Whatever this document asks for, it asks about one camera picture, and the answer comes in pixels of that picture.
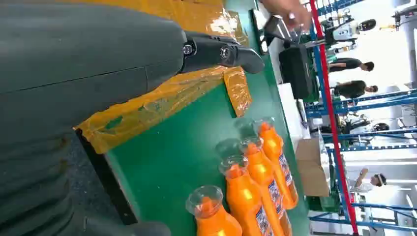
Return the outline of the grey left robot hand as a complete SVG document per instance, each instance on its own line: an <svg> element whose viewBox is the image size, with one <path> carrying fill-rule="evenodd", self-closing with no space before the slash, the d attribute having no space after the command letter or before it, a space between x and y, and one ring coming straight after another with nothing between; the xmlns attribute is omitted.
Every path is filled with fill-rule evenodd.
<svg viewBox="0 0 417 236"><path fill-rule="evenodd" d="M160 222L125 226L73 205L64 154L74 126L171 77L213 66L263 70L234 39L99 4L0 4L0 233L168 236Z"/></svg>

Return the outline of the person's left hand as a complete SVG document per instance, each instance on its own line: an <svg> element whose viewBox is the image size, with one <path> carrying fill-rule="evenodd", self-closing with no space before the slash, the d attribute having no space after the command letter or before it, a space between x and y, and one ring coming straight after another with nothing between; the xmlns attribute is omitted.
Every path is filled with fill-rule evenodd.
<svg viewBox="0 0 417 236"><path fill-rule="evenodd" d="M309 30L311 13L298 0L263 0L262 4L271 15L281 16L289 30Z"/></svg>

